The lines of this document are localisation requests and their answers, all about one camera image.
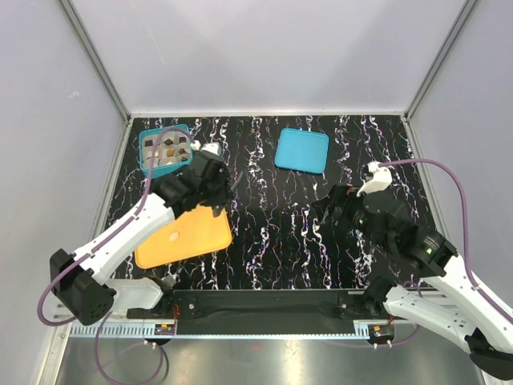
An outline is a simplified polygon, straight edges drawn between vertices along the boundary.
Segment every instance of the teal box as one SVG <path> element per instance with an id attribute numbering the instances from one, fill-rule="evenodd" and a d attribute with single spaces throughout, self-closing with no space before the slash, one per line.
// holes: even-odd
<path id="1" fill-rule="evenodd" d="M 189 127 L 187 126 L 187 124 L 176 124 L 174 127 L 177 127 L 180 130 L 189 132 Z M 144 146 L 145 138 L 148 138 L 149 136 L 153 136 L 152 139 L 155 139 L 155 136 L 158 136 L 162 132 L 163 129 L 164 128 L 154 128 L 152 130 L 142 131 L 139 134 L 139 166 L 140 166 L 140 169 L 144 173 L 145 176 L 147 176 L 148 171 L 149 171 L 148 167 L 144 167 L 143 150 L 145 149 L 145 146 Z M 185 166 L 185 165 L 191 163 L 192 157 L 194 156 L 194 153 L 193 153 L 193 151 L 191 149 L 190 143 L 188 144 L 188 148 L 189 148 L 189 152 L 190 152 L 190 157 L 189 157 L 188 160 L 181 161 L 181 162 L 174 163 L 174 164 L 166 164 L 166 165 L 163 165 L 163 166 L 160 166 L 160 165 L 159 166 L 155 166 L 153 168 L 153 175 L 152 175 L 151 178 L 152 179 L 159 178 L 162 175 L 166 175 L 166 174 L 168 174 L 170 172 L 173 172 L 173 171 L 177 170 L 178 168 L 180 168 L 182 166 Z"/>

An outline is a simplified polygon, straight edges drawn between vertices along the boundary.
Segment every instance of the blue tray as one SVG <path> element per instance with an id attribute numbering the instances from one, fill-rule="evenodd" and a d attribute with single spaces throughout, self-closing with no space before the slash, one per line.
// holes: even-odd
<path id="1" fill-rule="evenodd" d="M 175 124 L 175 127 L 179 128 L 181 130 L 184 130 L 186 132 L 189 132 L 189 127 L 187 126 L 187 124 Z M 143 140 L 146 136 L 160 134 L 162 129 L 163 128 L 154 128 L 152 130 L 142 131 L 139 134 L 139 167 L 140 167 L 141 171 L 144 173 L 144 176 L 147 176 L 149 169 L 143 167 L 143 146 L 142 146 Z M 191 160 L 193 157 L 194 157 L 194 151 L 191 151 L 191 157 L 189 158 L 189 160 L 186 160 L 184 162 L 175 163 L 175 164 L 168 164 L 166 166 L 154 167 L 151 178 L 152 179 L 159 178 L 162 175 L 166 175 L 170 172 L 173 172 L 173 171 L 177 170 L 178 168 L 191 163 Z"/>
<path id="2" fill-rule="evenodd" d="M 329 137 L 320 132 L 284 128 L 274 164 L 280 168 L 322 174 L 328 159 Z"/>

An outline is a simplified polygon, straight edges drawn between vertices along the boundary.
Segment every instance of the robotic arm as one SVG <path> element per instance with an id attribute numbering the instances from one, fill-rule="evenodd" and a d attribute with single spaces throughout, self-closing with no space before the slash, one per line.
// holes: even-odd
<path id="1" fill-rule="evenodd" d="M 168 313 L 172 291 L 165 281 L 110 276 L 138 245 L 182 213 L 204 205 L 212 207 L 214 216 L 219 215 L 232 200 L 229 181 L 219 144 L 205 144 L 188 166 L 155 179 L 150 193 L 96 239 L 71 254 L 62 249 L 54 253 L 50 258 L 52 281 L 71 264 L 80 263 L 60 279 L 53 293 L 84 326 L 113 310 L 141 308 L 155 315 Z"/>
<path id="2" fill-rule="evenodd" d="M 475 365 L 498 379 L 513 379 L 513 309 L 476 276 L 479 289 L 467 276 L 456 248 L 434 229 L 416 225 L 406 202 L 386 188 L 392 179 L 387 168 L 373 162 L 374 174 L 361 188 L 334 186 L 313 204 L 322 222 L 331 220 L 342 231 L 356 229 L 399 265 L 407 265 L 454 301 L 456 310 L 434 304 L 385 278 L 372 281 L 360 302 L 342 314 L 383 314 L 415 322 L 458 345 Z"/>

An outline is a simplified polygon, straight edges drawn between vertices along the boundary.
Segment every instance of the orange tray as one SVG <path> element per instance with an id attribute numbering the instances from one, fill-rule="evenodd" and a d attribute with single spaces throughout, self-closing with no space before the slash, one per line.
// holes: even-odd
<path id="1" fill-rule="evenodd" d="M 226 210 L 215 218 L 212 208 L 198 206 L 151 235 L 135 250 L 135 263 L 142 269 L 151 269 L 226 249 L 231 243 Z"/>

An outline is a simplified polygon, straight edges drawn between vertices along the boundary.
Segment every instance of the black and white marble surface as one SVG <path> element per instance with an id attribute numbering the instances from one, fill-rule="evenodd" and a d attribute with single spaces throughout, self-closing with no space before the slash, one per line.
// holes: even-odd
<path id="1" fill-rule="evenodd" d="M 325 289 L 361 288 L 373 277 L 398 282 L 411 279 L 356 231 L 320 227 L 311 203 L 333 184 L 361 185 L 367 163 L 412 157 L 399 116 L 241 116 L 215 118 L 135 119 L 119 170 L 107 227 L 140 198 L 144 175 L 139 170 L 139 133 L 151 128 L 187 124 L 202 143 L 222 143 L 232 176 L 244 172 L 229 210 L 233 243 L 217 253 L 140 269 L 133 255 L 117 269 L 117 278 L 151 273 L 172 274 L 177 289 Z M 324 174 L 313 175 L 274 166 L 283 128 L 324 132 L 329 136 Z M 392 189 L 406 199 L 411 216 L 434 226 L 414 166 L 392 169 Z"/>

